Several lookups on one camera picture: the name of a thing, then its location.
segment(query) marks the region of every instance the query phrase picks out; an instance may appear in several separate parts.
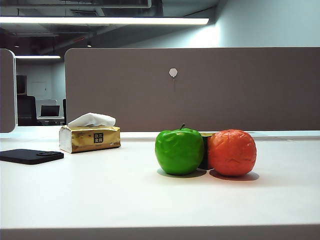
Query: black chair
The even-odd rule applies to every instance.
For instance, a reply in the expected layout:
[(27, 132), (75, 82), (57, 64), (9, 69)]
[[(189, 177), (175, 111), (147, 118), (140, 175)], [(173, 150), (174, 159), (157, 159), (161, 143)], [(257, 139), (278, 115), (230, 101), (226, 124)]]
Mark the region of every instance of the black chair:
[(34, 96), (17, 95), (18, 126), (42, 126), (37, 120)]
[(66, 99), (62, 100), (63, 104), (63, 116), (64, 116), (64, 124), (67, 125), (67, 108), (66, 108)]

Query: gold tissue box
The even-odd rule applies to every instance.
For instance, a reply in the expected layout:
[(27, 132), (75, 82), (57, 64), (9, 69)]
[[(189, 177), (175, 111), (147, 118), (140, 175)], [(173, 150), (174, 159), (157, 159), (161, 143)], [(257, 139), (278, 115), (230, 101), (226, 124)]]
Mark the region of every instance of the gold tissue box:
[(59, 131), (59, 148), (71, 154), (120, 146), (120, 128), (116, 126), (65, 125)]

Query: fluorescent light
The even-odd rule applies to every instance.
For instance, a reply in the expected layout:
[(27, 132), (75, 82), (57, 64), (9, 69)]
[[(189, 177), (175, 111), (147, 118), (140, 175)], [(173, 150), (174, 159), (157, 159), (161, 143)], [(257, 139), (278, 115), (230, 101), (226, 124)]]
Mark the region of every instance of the fluorescent light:
[(57, 55), (29, 55), (29, 56), (15, 56), (16, 59), (59, 59)]
[(209, 18), (175, 17), (28, 17), (1, 16), (2, 24), (152, 24), (152, 25), (206, 25)]

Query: black phone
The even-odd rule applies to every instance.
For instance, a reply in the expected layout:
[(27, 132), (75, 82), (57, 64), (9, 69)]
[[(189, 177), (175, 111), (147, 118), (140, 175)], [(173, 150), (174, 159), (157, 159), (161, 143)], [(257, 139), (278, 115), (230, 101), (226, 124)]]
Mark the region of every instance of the black phone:
[(0, 161), (18, 164), (42, 164), (63, 158), (64, 154), (59, 151), (40, 151), (30, 149), (13, 149), (8, 151), (0, 151)]

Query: black object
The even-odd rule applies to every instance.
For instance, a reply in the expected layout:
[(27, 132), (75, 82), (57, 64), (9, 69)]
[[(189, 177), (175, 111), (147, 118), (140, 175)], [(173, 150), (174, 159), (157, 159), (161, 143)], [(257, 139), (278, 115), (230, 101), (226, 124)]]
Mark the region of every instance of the black object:
[(65, 98), (62, 100), (62, 104), (63, 104), (64, 125), (67, 125), (67, 103)]
[(37, 120), (36, 99), (34, 96), (17, 95), (19, 126), (41, 126)]
[(60, 105), (41, 105), (41, 117), (59, 116)]
[(64, 154), (59, 151), (40, 151), (30, 149), (13, 149), (0, 151), (0, 160), (18, 164), (41, 164), (53, 160), (63, 159)]
[(212, 169), (212, 167), (210, 167), (208, 164), (208, 139), (210, 137), (211, 136), (202, 136), (203, 143), (204, 143), (204, 155), (203, 155), (202, 162), (200, 163), (200, 166), (198, 167), (198, 169), (204, 169), (204, 170)]
[(16, 76), (16, 93), (27, 95), (27, 76), (17, 75)]

